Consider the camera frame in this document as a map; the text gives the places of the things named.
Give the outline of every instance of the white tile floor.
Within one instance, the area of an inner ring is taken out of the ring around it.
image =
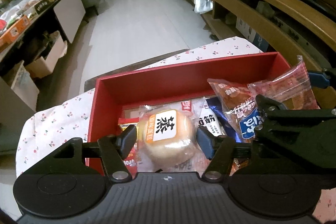
[[[50,75],[43,91],[52,100],[49,107],[82,93],[85,81],[102,73],[212,42],[186,0],[101,0],[98,10],[98,17],[82,22],[62,65]],[[0,208],[17,219],[15,178],[15,157],[0,157]]]
[[[102,0],[98,11],[80,91],[102,73],[212,42],[185,0]]]

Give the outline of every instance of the plastic bag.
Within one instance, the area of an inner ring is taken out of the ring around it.
[[[197,151],[196,129],[204,98],[140,108],[138,171],[168,170],[190,160]]]
[[[0,19],[6,21],[7,23],[12,19],[13,17],[18,17],[21,15],[24,11],[28,10],[30,7],[38,3],[40,0],[22,0],[17,5],[11,7],[7,11],[5,11]]]
[[[298,55],[298,61],[295,67],[273,81],[249,84],[252,95],[264,95],[284,103],[288,109],[319,109],[302,56]]]
[[[272,9],[271,5],[269,5],[269,3],[266,1],[260,0],[255,10],[268,19],[273,18],[275,15],[275,11]]]
[[[220,99],[223,113],[243,142],[254,138],[254,128],[262,123],[261,115],[246,85],[226,80],[208,79]]]
[[[198,172],[201,177],[204,170],[208,167],[210,161],[205,157],[200,147],[196,149],[193,157],[181,164],[163,168],[163,172],[177,173],[177,172]]]
[[[194,12],[199,14],[204,14],[209,12],[213,8],[212,0],[194,0],[195,8]]]

